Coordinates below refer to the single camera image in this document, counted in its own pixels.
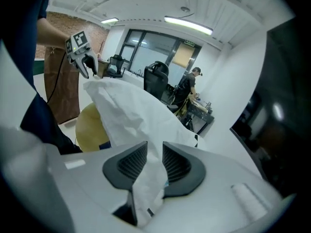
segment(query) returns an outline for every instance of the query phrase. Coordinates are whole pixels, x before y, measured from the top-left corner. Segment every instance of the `person's arm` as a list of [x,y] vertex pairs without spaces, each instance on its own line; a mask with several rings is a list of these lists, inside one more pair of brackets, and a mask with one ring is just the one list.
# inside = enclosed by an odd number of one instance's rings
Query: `person's arm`
[[53,27],[45,18],[37,21],[37,44],[47,47],[65,49],[69,35]]
[[194,95],[194,96],[195,96],[196,92],[195,92],[194,87],[191,87],[191,88],[190,88],[190,91],[191,91],[192,95]]

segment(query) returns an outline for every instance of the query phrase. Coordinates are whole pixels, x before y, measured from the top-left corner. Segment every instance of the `window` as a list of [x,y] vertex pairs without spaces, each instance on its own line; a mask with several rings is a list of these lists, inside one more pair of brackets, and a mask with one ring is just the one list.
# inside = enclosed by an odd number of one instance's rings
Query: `window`
[[143,71],[146,66],[155,61],[166,63],[175,42],[173,38],[146,33],[137,49],[131,70],[133,72]]
[[120,55],[133,73],[144,73],[145,67],[161,61],[169,67],[169,85],[175,87],[191,69],[201,47],[190,46],[184,39],[157,32],[130,30]]

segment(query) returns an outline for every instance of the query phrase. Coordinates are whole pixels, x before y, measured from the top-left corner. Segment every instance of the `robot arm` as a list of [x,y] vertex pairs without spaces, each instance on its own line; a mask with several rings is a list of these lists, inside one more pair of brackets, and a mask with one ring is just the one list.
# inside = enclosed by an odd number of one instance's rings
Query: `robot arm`
[[87,67],[91,68],[95,75],[97,74],[97,56],[91,49],[90,40],[84,31],[70,36],[65,44],[69,62],[79,69],[83,77],[88,79]]

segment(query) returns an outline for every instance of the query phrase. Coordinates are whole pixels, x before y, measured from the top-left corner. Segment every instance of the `white fabric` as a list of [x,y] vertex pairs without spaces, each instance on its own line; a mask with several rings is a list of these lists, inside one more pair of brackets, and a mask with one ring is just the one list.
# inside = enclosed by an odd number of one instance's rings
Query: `white fabric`
[[147,163],[133,185],[138,225],[150,219],[162,203],[167,173],[162,163],[163,141],[205,149],[204,140],[195,139],[177,117],[158,99],[122,80],[103,78],[84,84],[101,115],[112,147],[148,142]]

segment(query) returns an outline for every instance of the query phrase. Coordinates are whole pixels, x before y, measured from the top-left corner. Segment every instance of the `man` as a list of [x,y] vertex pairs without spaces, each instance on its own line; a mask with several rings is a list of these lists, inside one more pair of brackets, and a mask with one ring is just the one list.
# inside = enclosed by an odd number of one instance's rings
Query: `man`
[[[69,38],[46,20],[48,3],[49,0],[14,0],[13,6],[2,4],[5,9],[1,12],[1,18],[5,22],[1,24],[0,40],[3,40],[15,65],[34,89],[36,44],[65,49],[65,41]],[[81,152],[61,132],[49,106],[38,93],[25,114],[21,128],[35,134],[44,143],[57,146],[61,154]]]
[[184,101],[188,97],[190,92],[192,93],[190,99],[195,99],[195,77],[199,76],[200,74],[201,69],[199,67],[195,67],[194,69],[192,69],[192,72],[186,75],[185,78],[181,81],[181,84],[176,91],[175,100],[173,102],[173,104],[177,105],[178,108],[180,108],[184,104]]

